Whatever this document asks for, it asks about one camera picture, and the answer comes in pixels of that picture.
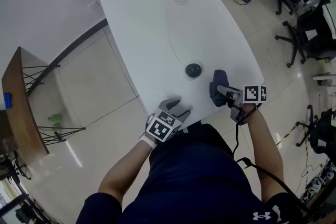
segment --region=tiled floor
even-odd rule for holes
[[[268,86],[269,102],[261,112],[272,136],[279,142],[295,122],[306,118],[307,105],[315,114],[327,107],[320,96],[324,88],[311,81],[313,74],[332,68],[313,60],[302,65],[298,60],[288,69],[292,46],[276,41],[274,35],[287,36],[282,26],[285,19],[295,22],[286,12],[275,15],[275,0],[252,0],[239,6],[232,0],[222,0],[244,33],[259,63]],[[137,142],[144,131],[146,113],[142,108],[127,69],[120,58],[109,27],[98,31],[61,63],[45,84],[31,95],[30,102],[39,125],[48,124],[47,117],[61,113],[63,126],[85,126],[87,129],[70,137],[66,143],[49,146],[50,154],[30,165],[31,181],[24,186],[59,222],[75,223],[84,200],[97,191],[108,169]],[[235,146],[235,123],[228,110],[219,111],[203,122],[218,129],[231,148]],[[253,146],[247,126],[239,128],[240,146],[236,158],[253,159]],[[295,129],[278,146],[285,166],[288,186],[300,196],[308,181],[319,172],[306,167],[306,147],[295,143],[303,129]],[[316,155],[308,147],[308,165],[324,164],[326,156]],[[123,207],[137,195],[149,171],[142,167],[134,185],[127,193]],[[245,169],[253,192],[260,197],[260,183],[253,168]]]

